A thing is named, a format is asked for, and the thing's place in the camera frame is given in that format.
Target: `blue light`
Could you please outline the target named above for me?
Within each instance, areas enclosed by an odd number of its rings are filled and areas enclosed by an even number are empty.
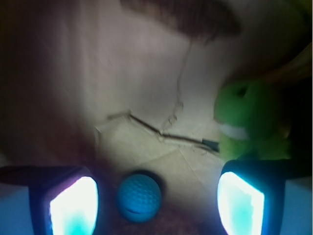
[[[261,234],[264,194],[233,172],[220,177],[218,207],[229,235]]]
[[[54,235],[91,235],[98,214],[98,189],[82,177],[50,202]]]

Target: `green stuffed frog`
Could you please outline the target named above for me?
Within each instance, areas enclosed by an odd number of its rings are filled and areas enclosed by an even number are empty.
[[[259,80],[225,86],[215,102],[214,118],[221,131],[220,155],[234,159],[288,159],[289,141],[280,132],[282,103]]]

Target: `crack in wall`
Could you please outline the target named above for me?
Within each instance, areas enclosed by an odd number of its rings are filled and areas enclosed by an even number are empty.
[[[189,41],[189,45],[188,45],[187,51],[186,51],[186,53],[185,53],[185,55],[183,57],[183,60],[182,60],[181,69],[180,69],[179,74],[177,76],[175,105],[173,107],[172,113],[168,116],[168,118],[162,124],[161,129],[160,129],[161,133],[163,133],[164,131],[170,129],[173,126],[173,124],[178,120],[177,112],[179,110],[183,110],[184,103],[183,103],[183,101],[181,99],[181,85],[180,84],[181,84],[182,75],[183,75],[183,73],[185,71],[185,68],[186,68],[188,57],[190,55],[191,47],[192,47],[192,40]]]

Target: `golf ball dimples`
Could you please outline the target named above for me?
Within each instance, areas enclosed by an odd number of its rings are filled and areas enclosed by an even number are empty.
[[[118,209],[129,221],[152,219],[161,206],[161,190],[149,176],[136,174],[124,180],[117,192]]]

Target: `floor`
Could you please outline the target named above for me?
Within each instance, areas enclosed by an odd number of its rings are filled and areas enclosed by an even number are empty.
[[[312,2],[298,2],[312,18]],[[164,203],[216,227],[224,163],[156,133],[218,141],[220,87],[280,67],[311,36],[291,0],[225,3],[240,33],[204,44],[118,0],[8,1],[2,152],[19,165],[86,165],[112,188],[133,170],[150,170],[165,181]]]

